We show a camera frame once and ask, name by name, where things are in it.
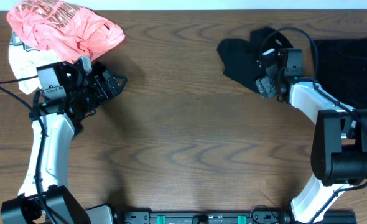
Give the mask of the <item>black t-shirt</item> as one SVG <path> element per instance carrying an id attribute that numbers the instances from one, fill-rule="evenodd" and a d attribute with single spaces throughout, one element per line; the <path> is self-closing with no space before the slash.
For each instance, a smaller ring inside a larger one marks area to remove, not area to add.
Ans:
<path id="1" fill-rule="evenodd" d="M 263 27 L 252 30 L 249 40 L 222 40 L 216 50 L 225 66 L 223 74 L 251 91 L 259 93 L 255 81 L 265 76 L 264 69 L 257 62 L 259 51 L 293 47 L 288 38 L 280 32 L 274 34 L 264 44 L 264 39 L 274 31 L 271 27 Z"/>

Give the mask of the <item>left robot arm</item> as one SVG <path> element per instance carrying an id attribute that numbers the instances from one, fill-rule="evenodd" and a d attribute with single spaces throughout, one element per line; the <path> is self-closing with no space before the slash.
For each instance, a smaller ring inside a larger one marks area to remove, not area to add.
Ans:
<path id="1" fill-rule="evenodd" d="M 68 158 L 81 122 L 118 96 L 128 79 L 82 57 L 36 69 L 40 90 L 29 109 L 34 140 L 17 197 L 2 203 L 3 223 L 114 223 L 109 205 L 84 209 L 68 190 Z"/>

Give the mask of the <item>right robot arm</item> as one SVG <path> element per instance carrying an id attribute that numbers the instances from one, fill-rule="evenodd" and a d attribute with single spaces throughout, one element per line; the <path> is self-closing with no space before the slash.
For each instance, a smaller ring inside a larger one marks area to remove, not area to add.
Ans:
<path id="1" fill-rule="evenodd" d="M 329 212 L 345 192 L 367 187 L 367 110 L 338 101 L 314 79 L 305 78 L 302 51 L 271 48 L 261 54 L 264 76 L 255 81 L 264 98 L 278 97 L 314 124 L 312 176 L 290 201 L 284 223 L 351 223 Z"/>

